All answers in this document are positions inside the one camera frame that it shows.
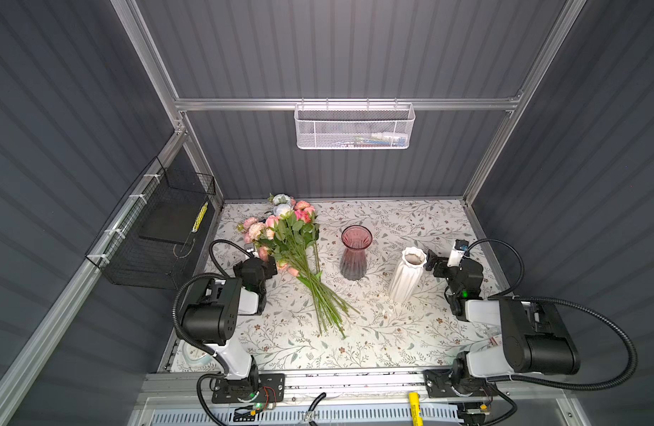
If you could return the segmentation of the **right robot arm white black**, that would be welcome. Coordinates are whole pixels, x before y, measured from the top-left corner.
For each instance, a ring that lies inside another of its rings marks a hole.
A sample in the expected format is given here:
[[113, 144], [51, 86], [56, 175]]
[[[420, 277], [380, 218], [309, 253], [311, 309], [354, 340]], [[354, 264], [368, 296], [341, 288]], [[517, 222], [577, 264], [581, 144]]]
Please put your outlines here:
[[430, 393], [452, 391], [468, 397], [482, 390], [491, 377], [528, 373], [568, 376], [579, 371], [577, 348], [554, 304], [484, 299], [481, 263], [461, 250], [451, 250], [449, 257], [429, 250], [426, 256], [425, 269], [447, 282], [444, 297], [456, 319], [498, 331], [497, 345], [486, 354], [460, 351], [451, 367], [438, 371], [438, 376], [427, 371]]

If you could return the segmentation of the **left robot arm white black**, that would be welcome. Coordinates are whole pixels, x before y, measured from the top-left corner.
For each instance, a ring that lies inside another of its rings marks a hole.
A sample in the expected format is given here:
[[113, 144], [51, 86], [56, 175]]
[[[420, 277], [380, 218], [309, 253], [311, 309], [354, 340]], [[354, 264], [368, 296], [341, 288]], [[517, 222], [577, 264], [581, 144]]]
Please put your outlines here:
[[243, 348], [236, 330], [241, 316], [259, 315], [266, 303], [266, 280], [277, 274], [275, 261], [250, 257], [234, 267], [234, 276], [195, 275], [179, 290], [172, 307], [177, 337], [218, 363], [206, 380], [213, 404], [283, 401], [285, 375], [262, 374]]

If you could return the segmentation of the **bundle of artificial flowers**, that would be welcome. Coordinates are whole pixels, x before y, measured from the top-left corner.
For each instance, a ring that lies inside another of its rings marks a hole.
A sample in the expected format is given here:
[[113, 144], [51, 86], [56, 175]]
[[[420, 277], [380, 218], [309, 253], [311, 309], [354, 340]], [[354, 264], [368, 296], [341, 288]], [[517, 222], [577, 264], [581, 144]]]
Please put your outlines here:
[[335, 331], [346, 338], [346, 320], [356, 309], [323, 282], [317, 218], [312, 203], [279, 193], [270, 197], [264, 211], [253, 209], [241, 214], [237, 231], [263, 260], [275, 259], [278, 268], [307, 288], [322, 334]]

